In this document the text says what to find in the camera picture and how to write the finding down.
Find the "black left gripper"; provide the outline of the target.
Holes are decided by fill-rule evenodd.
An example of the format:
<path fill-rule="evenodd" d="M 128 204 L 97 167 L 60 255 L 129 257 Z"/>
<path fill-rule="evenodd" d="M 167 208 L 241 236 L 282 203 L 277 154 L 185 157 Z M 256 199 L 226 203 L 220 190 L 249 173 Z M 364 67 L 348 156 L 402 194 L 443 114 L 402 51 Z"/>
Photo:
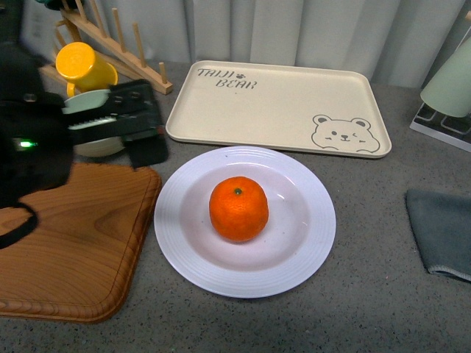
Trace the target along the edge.
<path fill-rule="evenodd" d="M 74 146 L 121 138 L 133 168 L 165 162 L 163 119 L 145 79 L 109 87 L 101 107 L 64 114 L 64 121 L 62 97 L 46 92 L 35 58 L 18 42 L 22 10 L 22 1 L 1 2 L 1 206 L 67 183 L 73 161 L 68 129 Z M 115 121 L 70 129 L 87 117 L 104 115 Z"/>

